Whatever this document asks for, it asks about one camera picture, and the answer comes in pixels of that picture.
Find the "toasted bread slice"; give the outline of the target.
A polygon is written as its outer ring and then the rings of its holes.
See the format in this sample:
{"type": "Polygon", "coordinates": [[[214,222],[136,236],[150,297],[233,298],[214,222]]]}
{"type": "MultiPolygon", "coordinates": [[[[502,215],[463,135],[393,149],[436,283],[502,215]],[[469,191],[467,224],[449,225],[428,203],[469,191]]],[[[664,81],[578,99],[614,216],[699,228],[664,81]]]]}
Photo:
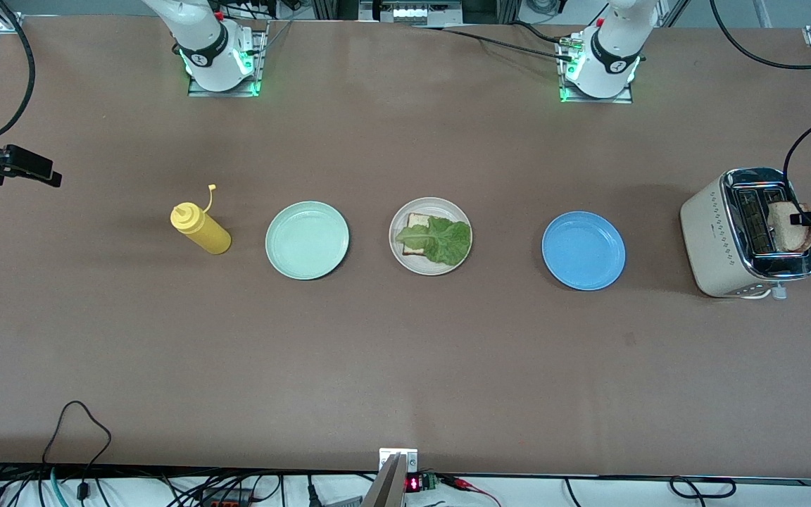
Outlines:
{"type": "MultiPolygon", "coordinates": [[[[416,213],[408,214],[408,222],[406,223],[407,228],[410,227],[428,228],[429,225],[430,225],[430,215],[416,213]]],[[[412,248],[409,247],[408,245],[403,244],[402,254],[403,256],[425,256],[425,250],[412,248]]]]}
{"type": "Polygon", "coordinates": [[[792,224],[791,216],[799,215],[791,201],[780,200],[768,205],[768,224],[776,250],[782,253],[804,253],[811,248],[811,227],[792,224]]]}

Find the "yellow squeeze mustard bottle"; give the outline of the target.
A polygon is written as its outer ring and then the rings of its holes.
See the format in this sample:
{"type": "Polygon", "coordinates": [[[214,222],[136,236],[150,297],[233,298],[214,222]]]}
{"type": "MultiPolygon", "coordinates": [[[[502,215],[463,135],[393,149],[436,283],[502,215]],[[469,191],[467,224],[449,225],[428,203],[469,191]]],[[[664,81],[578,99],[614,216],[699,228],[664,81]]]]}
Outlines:
{"type": "Polygon", "coordinates": [[[216,185],[209,185],[207,189],[209,202],[205,208],[192,202],[177,204],[170,212],[170,222],[180,234],[202,247],[207,253],[219,256],[231,247],[232,237],[219,222],[209,215],[216,185]]]}

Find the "beige plate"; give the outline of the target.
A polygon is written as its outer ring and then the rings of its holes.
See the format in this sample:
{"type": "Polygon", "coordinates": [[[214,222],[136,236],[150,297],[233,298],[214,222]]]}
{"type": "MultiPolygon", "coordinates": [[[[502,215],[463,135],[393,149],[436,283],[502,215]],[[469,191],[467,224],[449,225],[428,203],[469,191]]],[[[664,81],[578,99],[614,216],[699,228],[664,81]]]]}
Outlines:
{"type": "Polygon", "coordinates": [[[441,198],[419,198],[410,201],[408,204],[403,205],[399,211],[393,216],[389,227],[389,241],[391,250],[396,257],[396,260],[402,264],[405,269],[408,269],[410,272],[426,275],[426,276],[437,276],[449,272],[453,272],[453,270],[457,269],[461,263],[467,258],[465,256],[463,260],[457,262],[455,265],[450,266],[444,263],[435,263],[431,262],[424,256],[406,256],[403,253],[403,248],[405,248],[405,244],[398,243],[395,240],[395,236],[408,225],[409,215],[411,214],[422,214],[428,216],[438,216],[438,218],[447,218],[453,222],[464,222],[469,227],[469,249],[467,252],[470,252],[471,249],[471,242],[473,240],[473,231],[471,231],[471,224],[470,219],[467,215],[455,204],[451,203],[446,199],[441,198]]]}

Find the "green lettuce leaf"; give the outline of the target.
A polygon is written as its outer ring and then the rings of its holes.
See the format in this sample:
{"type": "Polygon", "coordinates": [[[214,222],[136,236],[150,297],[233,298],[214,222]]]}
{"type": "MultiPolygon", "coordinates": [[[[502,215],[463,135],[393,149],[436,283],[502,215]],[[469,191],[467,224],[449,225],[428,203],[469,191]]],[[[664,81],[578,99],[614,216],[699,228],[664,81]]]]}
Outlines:
{"type": "Polygon", "coordinates": [[[398,243],[412,248],[424,249],[431,262],[450,266],[469,256],[469,227],[464,222],[430,216],[430,225],[403,228],[396,236],[398,243]]]}

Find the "blue plate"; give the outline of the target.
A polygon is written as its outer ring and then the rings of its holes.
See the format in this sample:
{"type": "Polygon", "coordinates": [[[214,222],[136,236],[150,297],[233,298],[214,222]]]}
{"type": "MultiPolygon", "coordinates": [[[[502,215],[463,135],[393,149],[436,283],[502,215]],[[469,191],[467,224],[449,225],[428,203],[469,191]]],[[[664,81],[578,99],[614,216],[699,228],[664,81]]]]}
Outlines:
{"type": "Polygon", "coordinates": [[[544,229],[541,257],[560,283],[592,292],[619,279],[627,263],[627,248],[617,228],[602,216],[570,211],[544,229]]]}

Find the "mint green plate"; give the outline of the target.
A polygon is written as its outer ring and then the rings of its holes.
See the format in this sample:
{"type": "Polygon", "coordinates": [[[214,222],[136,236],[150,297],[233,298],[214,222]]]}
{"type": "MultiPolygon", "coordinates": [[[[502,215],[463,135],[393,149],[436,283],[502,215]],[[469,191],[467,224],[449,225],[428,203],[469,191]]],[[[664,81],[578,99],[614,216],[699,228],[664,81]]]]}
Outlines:
{"type": "Polygon", "coordinates": [[[333,206],[306,200],[287,206],[268,225],[265,251],[273,268],[293,280],[334,272],[350,247],[350,228],[333,206]]]}

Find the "beige chrome toaster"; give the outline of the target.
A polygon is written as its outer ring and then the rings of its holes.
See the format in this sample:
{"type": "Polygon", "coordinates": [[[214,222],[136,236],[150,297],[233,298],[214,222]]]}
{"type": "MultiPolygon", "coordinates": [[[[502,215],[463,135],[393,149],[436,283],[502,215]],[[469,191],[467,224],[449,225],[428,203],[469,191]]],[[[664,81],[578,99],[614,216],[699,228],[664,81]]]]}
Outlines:
{"type": "Polygon", "coordinates": [[[785,299],[787,282],[811,276],[811,248],[776,250],[768,224],[769,203],[791,192],[780,170],[756,167],[724,171],[686,200],[679,217],[696,286],[725,299],[785,299]]]}

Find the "metal box with light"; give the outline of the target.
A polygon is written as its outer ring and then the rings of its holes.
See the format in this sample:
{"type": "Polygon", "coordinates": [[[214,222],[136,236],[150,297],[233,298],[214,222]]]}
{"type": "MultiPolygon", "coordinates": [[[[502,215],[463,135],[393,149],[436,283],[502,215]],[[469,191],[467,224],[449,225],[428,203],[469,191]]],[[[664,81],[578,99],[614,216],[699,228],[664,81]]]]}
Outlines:
{"type": "Polygon", "coordinates": [[[358,0],[358,19],[441,28],[463,25],[461,0],[358,0]]]}

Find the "grey aluminium bar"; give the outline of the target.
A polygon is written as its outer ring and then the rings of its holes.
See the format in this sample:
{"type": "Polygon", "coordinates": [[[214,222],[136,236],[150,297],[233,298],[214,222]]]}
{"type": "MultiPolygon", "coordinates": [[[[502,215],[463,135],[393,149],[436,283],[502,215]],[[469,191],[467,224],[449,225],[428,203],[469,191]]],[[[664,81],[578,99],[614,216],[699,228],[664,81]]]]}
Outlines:
{"type": "Polygon", "coordinates": [[[390,453],[384,459],[360,507],[403,507],[408,464],[407,453],[390,453]]]}

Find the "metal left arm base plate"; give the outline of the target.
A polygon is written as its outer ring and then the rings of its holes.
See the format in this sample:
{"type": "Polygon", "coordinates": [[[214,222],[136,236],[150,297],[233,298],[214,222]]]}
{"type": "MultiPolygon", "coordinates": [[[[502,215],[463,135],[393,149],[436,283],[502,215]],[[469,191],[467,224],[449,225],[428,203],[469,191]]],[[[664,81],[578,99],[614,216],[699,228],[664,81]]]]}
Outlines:
{"type": "Polygon", "coordinates": [[[596,45],[598,27],[588,26],[555,44],[562,102],[630,104],[631,83],[641,54],[616,56],[596,45]]]}

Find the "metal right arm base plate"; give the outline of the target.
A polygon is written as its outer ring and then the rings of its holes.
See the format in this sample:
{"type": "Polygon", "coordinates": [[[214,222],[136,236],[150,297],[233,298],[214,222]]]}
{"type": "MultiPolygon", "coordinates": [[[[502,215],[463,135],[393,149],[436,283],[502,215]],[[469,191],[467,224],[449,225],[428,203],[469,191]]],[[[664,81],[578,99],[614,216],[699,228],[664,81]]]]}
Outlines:
{"type": "Polygon", "coordinates": [[[222,20],[228,31],[227,47],[213,59],[207,68],[206,83],[229,85],[228,89],[211,90],[202,86],[198,77],[199,68],[191,68],[190,60],[184,60],[184,70],[189,75],[187,96],[190,97],[255,97],[260,95],[262,75],[266,61],[267,32],[254,31],[251,27],[238,25],[235,20],[222,20]]]}

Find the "silver mounting bracket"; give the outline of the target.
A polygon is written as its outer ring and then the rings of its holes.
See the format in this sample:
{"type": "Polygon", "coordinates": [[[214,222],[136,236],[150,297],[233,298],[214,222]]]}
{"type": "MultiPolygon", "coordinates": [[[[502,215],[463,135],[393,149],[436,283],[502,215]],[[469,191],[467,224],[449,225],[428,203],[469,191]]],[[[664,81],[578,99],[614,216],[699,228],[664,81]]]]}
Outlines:
{"type": "Polygon", "coordinates": [[[417,449],[405,449],[405,447],[381,447],[379,450],[379,470],[383,468],[386,460],[393,455],[405,456],[403,461],[405,461],[408,474],[416,474],[418,472],[417,449]]]}

